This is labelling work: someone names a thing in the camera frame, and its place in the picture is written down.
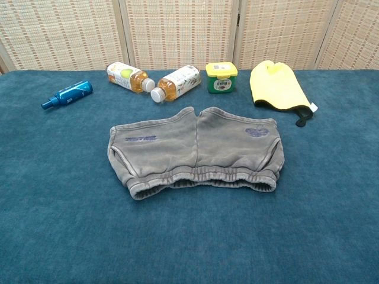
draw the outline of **gray sweat shorts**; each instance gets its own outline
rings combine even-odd
[[[213,185],[275,190],[284,164],[273,119],[254,120],[212,107],[110,129],[108,158],[137,200],[164,188]]]

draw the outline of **yellow lid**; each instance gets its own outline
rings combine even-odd
[[[208,63],[205,69],[209,77],[217,77],[218,79],[227,79],[238,74],[237,68],[232,62]]]

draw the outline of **bottle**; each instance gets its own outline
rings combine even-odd
[[[47,102],[41,104],[43,109],[56,105],[67,105],[92,93],[92,85],[89,81],[80,81],[70,87],[58,91]]]
[[[150,95],[155,102],[173,101],[200,83],[200,71],[186,65],[159,80],[158,87],[152,89]]]
[[[107,67],[108,79],[135,93],[150,92],[155,87],[145,71],[126,65],[122,62],[114,62]]]

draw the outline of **black trim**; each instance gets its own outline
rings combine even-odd
[[[299,120],[296,121],[296,126],[298,127],[304,127],[306,126],[307,120],[311,119],[313,116],[313,111],[309,108],[309,106],[306,105],[297,105],[293,106],[292,108],[289,109],[279,109],[274,107],[272,104],[270,104],[268,101],[265,101],[264,99],[259,99],[254,102],[256,106],[258,105],[263,105],[263,106],[270,106],[273,109],[281,112],[285,111],[294,111],[298,117],[300,118]]]

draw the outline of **woven panel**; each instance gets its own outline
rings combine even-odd
[[[344,0],[321,69],[379,69],[379,1]]]
[[[312,68],[334,6],[333,0],[248,1],[239,67],[272,60],[293,69]]]
[[[95,70],[123,59],[110,0],[3,0],[0,38],[16,69]]]
[[[204,69],[227,61],[233,1],[126,0],[136,66]]]

